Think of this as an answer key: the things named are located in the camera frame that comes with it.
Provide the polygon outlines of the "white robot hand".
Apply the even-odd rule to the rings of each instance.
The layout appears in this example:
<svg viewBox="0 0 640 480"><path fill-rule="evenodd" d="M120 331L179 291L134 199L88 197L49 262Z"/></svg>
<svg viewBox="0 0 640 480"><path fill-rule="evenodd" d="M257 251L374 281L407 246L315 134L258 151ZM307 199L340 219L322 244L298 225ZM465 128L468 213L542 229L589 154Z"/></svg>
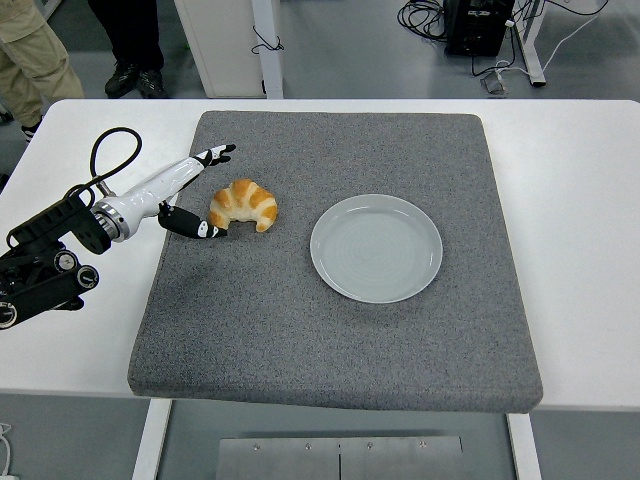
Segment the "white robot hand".
<svg viewBox="0 0 640 480"><path fill-rule="evenodd" d="M197 215L174 207L169 201L209 166L226 163L234 144L216 146L199 154L177 161L120 196L106 196L91 211L102 228L115 242L131 238L143 219L156 217L168 231L194 238L224 236L218 228Z"/></svg>

